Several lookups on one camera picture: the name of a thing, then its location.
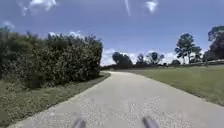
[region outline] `paved path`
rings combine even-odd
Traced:
[[[87,128],[144,128],[150,115],[161,128],[224,128],[224,108],[163,83],[112,72],[93,88],[11,128],[71,128],[77,117]]]

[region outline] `white cloud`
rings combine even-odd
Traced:
[[[112,55],[114,52],[116,51],[112,48],[103,50],[102,59],[101,59],[102,66],[115,64],[112,59]]]
[[[128,15],[131,16],[129,0],[124,0],[124,1],[125,1],[126,11],[127,11]]]
[[[56,35],[58,35],[58,34],[55,33],[55,32],[49,32],[48,34],[51,35],[51,36],[56,36]]]
[[[81,31],[70,31],[69,35],[74,36],[74,37],[79,37],[79,38],[83,38],[84,36],[81,34]]]
[[[2,25],[6,26],[6,27],[9,27],[9,28],[12,28],[12,29],[15,28],[15,25],[12,22],[10,22],[10,21],[4,21],[2,23]]]
[[[29,8],[38,6],[43,7],[46,11],[49,11],[56,5],[57,5],[56,0],[31,0],[29,3]]]
[[[19,7],[21,8],[22,15],[23,16],[26,16],[26,13],[28,11],[28,8],[26,6],[24,6],[22,3],[19,3]]]
[[[61,33],[57,32],[49,32],[51,36],[57,36],[60,35]],[[74,36],[74,37],[79,37],[79,38],[84,38],[84,35],[81,33],[81,31],[70,31],[68,33],[62,33],[63,35],[69,35],[69,36]]]
[[[160,62],[161,64],[162,63],[169,64],[173,60],[176,60],[176,59],[179,60],[181,63],[183,62],[182,59],[177,58],[177,55],[175,53],[170,52],[170,53],[164,53],[163,55],[164,55],[164,59]]]
[[[37,13],[39,11],[50,11],[53,7],[58,5],[56,0],[30,0],[27,5],[22,2],[18,3],[21,8],[22,15],[26,16],[27,12]]]
[[[146,7],[149,9],[149,11],[151,13],[154,13],[158,8],[159,1],[158,0],[151,0],[151,1],[145,2],[145,4],[146,4]]]
[[[202,49],[201,54],[203,55],[206,51],[208,51],[208,49]]]

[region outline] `grass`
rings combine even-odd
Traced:
[[[130,70],[224,106],[224,66]]]
[[[33,91],[23,91],[19,85],[0,81],[0,128],[65,101],[109,76],[110,74],[103,73],[100,78],[88,82]]]

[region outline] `tree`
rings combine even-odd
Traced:
[[[148,59],[148,63],[152,65],[157,65],[164,59],[164,55],[159,54],[157,52],[149,53],[146,57]]]
[[[191,60],[191,54],[195,53],[197,58],[200,56],[201,48],[196,46],[194,43],[194,38],[189,33],[183,34],[180,36],[177,47],[175,48],[175,52],[178,54],[178,58],[183,59],[183,63],[185,64],[185,57],[188,57],[188,60],[190,62]]]
[[[217,56],[215,55],[215,53],[213,53],[211,50],[206,51],[203,55],[202,61],[207,62],[213,60],[217,60]]]
[[[209,41],[212,41],[211,51],[218,59],[224,59],[224,26],[213,27],[208,36]]]
[[[179,66],[179,65],[181,65],[181,63],[180,63],[179,60],[173,60],[173,61],[171,62],[171,65],[172,65],[172,66]]]
[[[0,78],[38,88],[99,76],[103,46],[95,36],[40,38],[0,28]]]
[[[190,63],[197,63],[202,61],[202,54],[201,54],[201,48],[200,47],[193,47],[192,51],[194,52],[194,56],[191,56]]]
[[[129,68],[133,65],[130,57],[128,55],[120,54],[119,52],[115,52],[112,55],[112,58],[118,68]]]
[[[138,58],[137,62],[136,62],[137,67],[146,67],[147,66],[147,62],[144,60],[143,54],[139,54],[137,58]]]
[[[167,67],[167,63],[163,63],[163,67]]]

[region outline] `blue sky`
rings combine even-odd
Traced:
[[[102,64],[119,51],[134,61],[139,53],[157,51],[164,62],[179,36],[189,32],[208,49],[208,31],[223,25],[223,0],[1,0],[0,25],[13,31],[94,34],[104,44]]]

